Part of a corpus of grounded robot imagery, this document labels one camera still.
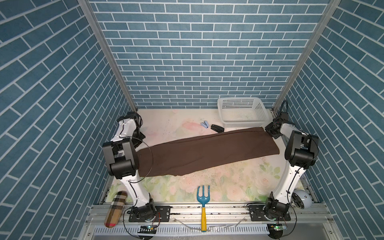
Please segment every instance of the brick wallpaper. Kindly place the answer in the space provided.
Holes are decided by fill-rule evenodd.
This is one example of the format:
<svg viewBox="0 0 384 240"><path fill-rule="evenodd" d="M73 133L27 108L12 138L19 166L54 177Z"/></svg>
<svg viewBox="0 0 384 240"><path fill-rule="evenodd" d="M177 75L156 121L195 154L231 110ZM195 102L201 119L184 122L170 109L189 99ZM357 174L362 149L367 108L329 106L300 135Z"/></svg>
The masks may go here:
<svg viewBox="0 0 384 240"><path fill-rule="evenodd" d="M79 236L127 108L77 0L0 1L0 239Z"/></svg>
<svg viewBox="0 0 384 240"><path fill-rule="evenodd" d="M272 107L329 0L91 0L139 108Z"/></svg>
<svg viewBox="0 0 384 240"><path fill-rule="evenodd" d="M321 139L308 176L344 239L384 239L383 13L381 0L342 0L287 97Z"/></svg>

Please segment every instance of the floral table surface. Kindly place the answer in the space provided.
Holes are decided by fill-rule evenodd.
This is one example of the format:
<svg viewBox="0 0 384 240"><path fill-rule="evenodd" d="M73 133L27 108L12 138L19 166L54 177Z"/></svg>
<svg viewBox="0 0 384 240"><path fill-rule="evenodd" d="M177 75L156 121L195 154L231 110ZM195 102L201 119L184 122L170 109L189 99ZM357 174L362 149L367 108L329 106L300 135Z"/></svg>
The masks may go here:
<svg viewBox="0 0 384 240"><path fill-rule="evenodd" d="M222 126L217 109L140 109L143 119L141 131L144 141L153 146L177 139L214 134L200 125L202 121ZM227 128L232 131L241 128ZM184 176L147 177L142 183L155 202L196 202L197 187L210 185L211 202L264 201L277 186L286 160L281 138L275 140L280 154L248 159L212 167ZM144 148L141 144L136 150ZM296 188L303 189L301 182ZM126 190L120 180L114 179L107 195L111 202L118 191Z"/></svg>

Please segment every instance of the white plastic basket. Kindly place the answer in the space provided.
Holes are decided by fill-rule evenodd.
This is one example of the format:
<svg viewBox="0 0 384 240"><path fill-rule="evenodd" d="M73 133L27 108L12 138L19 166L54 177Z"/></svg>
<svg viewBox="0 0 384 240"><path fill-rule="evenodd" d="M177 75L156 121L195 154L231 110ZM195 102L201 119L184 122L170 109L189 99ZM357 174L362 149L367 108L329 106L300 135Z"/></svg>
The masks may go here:
<svg viewBox="0 0 384 240"><path fill-rule="evenodd" d="M219 98L217 108L224 127L261 127L271 122L260 98Z"/></svg>

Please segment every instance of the brown cloth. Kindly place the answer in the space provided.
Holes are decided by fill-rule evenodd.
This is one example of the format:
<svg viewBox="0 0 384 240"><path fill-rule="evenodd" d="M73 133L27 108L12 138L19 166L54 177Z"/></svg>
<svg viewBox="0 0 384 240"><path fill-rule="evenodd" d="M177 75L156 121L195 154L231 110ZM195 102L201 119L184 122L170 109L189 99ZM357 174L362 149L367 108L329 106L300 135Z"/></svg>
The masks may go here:
<svg viewBox="0 0 384 240"><path fill-rule="evenodd" d="M190 137L151 147L154 162L148 177L182 176L192 172L256 157L279 154L273 138L262 127ZM139 175L144 177L152 164L148 148L137 152Z"/></svg>

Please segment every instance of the blue fork head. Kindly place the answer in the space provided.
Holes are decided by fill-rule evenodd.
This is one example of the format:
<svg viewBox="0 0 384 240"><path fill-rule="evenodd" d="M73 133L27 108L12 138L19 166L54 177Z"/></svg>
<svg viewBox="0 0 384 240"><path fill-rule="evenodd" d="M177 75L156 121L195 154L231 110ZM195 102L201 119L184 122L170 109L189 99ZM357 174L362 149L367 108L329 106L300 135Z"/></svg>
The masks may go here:
<svg viewBox="0 0 384 240"><path fill-rule="evenodd" d="M205 205L209 202L209 199L210 199L209 188L210 186L208 185L208 197L204 196L204 185L203 185L203 194L201 197L199 196L200 186L197 188L197 201L200 202L203 205L203 207L205 207Z"/></svg>

